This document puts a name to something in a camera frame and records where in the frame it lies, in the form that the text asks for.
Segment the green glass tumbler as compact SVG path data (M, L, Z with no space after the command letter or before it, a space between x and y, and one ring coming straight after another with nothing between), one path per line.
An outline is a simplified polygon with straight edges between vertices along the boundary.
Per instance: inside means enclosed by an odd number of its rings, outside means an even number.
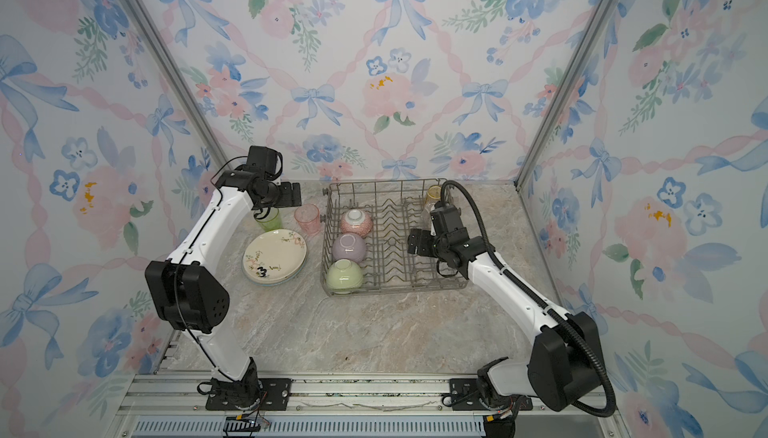
M257 210L254 212L253 217L264 232L283 228L280 211L277 208L271 207Z

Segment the pink glass tumbler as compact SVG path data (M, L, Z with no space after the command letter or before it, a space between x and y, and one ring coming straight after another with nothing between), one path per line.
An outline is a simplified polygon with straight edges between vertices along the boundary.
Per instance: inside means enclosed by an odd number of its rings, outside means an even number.
M298 207L294 212L294 220L309 237L319 235L322 231L320 210L314 204L304 204Z

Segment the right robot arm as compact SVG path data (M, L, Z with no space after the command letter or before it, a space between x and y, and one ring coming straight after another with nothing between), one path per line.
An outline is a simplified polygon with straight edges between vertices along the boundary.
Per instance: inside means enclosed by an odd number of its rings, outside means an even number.
M575 405L607 381L597 325L586 313L572 314L519 277L483 237L471 238L452 205L431 212L429 229L413 228L407 252L435 259L487 293L531 342L521 362L494 360L477 371L477 388L491 409L517 396L539 398L554 411Z

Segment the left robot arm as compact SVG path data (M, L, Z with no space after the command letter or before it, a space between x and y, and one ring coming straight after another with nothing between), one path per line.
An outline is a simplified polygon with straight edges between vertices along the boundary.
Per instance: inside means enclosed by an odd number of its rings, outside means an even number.
M301 203L300 186L281 179L280 152L252 146L241 161L215 173L210 201L189 235L144 272L158 317L186 334L211 365L210 378L198 387L210 410L252 411L265 397L254 359L226 321L230 295L214 276L225 246L249 213Z

